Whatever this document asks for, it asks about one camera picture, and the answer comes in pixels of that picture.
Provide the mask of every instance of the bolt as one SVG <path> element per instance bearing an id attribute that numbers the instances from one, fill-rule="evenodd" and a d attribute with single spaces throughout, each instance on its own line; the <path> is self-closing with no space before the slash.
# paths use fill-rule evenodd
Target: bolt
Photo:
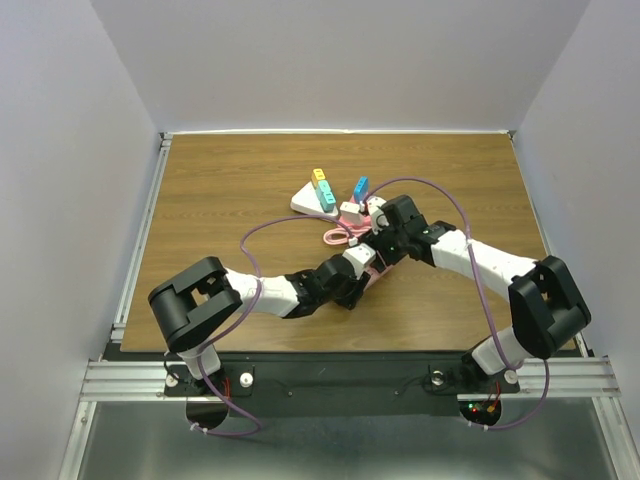
<path id="1" fill-rule="evenodd" d="M 164 384 L 169 388 L 173 388 L 178 385 L 178 381 L 171 375 L 167 375 L 167 378 L 164 379 Z"/>
<path id="2" fill-rule="evenodd" d="M 253 385 L 253 375 L 251 375 L 249 372 L 245 372 L 240 375 L 240 385 L 243 388 L 249 388 L 251 385 Z"/>
<path id="3" fill-rule="evenodd" d="M 440 370 L 434 370 L 431 374 L 431 383 L 436 387 L 444 384 L 444 374 Z"/>
<path id="4" fill-rule="evenodd" d="M 518 374 L 513 370 L 505 370 L 504 379 L 510 385 L 515 385 L 518 383 Z"/>

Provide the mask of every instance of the blue block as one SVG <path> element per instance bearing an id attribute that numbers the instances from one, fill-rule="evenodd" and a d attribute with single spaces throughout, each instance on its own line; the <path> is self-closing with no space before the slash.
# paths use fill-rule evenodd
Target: blue block
<path id="1" fill-rule="evenodd" d="M 323 192 L 320 197 L 320 205 L 325 213 L 329 213 L 336 206 L 336 197 L 331 192 Z"/>
<path id="2" fill-rule="evenodd" d="M 329 182 L 327 182 L 326 180 L 320 180 L 318 182 L 318 186 L 316 187 L 316 197 L 318 197 L 318 200 L 320 200 L 322 198 L 322 195 L 324 195 L 325 193 L 332 193 L 331 187 L 329 186 Z"/>
<path id="3" fill-rule="evenodd" d="M 368 177 L 360 177 L 358 183 L 356 184 L 356 188 L 353 189 L 353 199 L 356 203 L 360 203 L 364 200 L 364 197 L 369 193 L 369 178 Z"/>
<path id="4" fill-rule="evenodd" d="M 331 191 L 331 186 L 329 185 L 329 182 L 327 182 L 326 180 L 319 180 L 318 181 L 318 188 L 316 190 L 322 190 L 323 192 L 330 192 Z"/>

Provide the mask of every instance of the metal floor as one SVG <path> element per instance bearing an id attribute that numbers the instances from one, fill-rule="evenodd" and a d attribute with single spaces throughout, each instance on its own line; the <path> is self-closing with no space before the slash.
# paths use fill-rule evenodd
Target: metal floor
<path id="1" fill-rule="evenodd" d="M 505 401 L 505 420 L 535 403 Z M 618 478 L 589 398 L 551 399 L 535 420 L 504 432 L 428 416 L 270 419 L 267 426 L 246 439 L 212 438 L 189 431 L 181 402 L 101 403 L 79 478 Z"/>

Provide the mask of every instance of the teal block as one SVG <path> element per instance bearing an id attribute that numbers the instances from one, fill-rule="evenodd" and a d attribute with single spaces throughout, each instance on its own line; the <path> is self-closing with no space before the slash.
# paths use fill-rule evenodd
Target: teal block
<path id="1" fill-rule="evenodd" d="M 325 213 L 329 213 L 336 206 L 336 197 L 331 192 L 323 192 L 320 197 L 320 205 Z"/>

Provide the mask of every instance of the white wall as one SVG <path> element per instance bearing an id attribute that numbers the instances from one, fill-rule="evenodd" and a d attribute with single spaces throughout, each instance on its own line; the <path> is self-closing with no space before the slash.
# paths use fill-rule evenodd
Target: white wall
<path id="1" fill-rule="evenodd" d="M 92 0 L 162 130 L 516 128 L 588 0 Z"/>
<path id="2" fill-rule="evenodd" d="M 1 2 L 0 65 L 0 478 L 57 478 L 157 130 L 88 1 Z"/>
<path id="3" fill-rule="evenodd" d="M 552 250 L 593 314 L 640 442 L 640 4 L 593 0 L 515 137 Z"/>

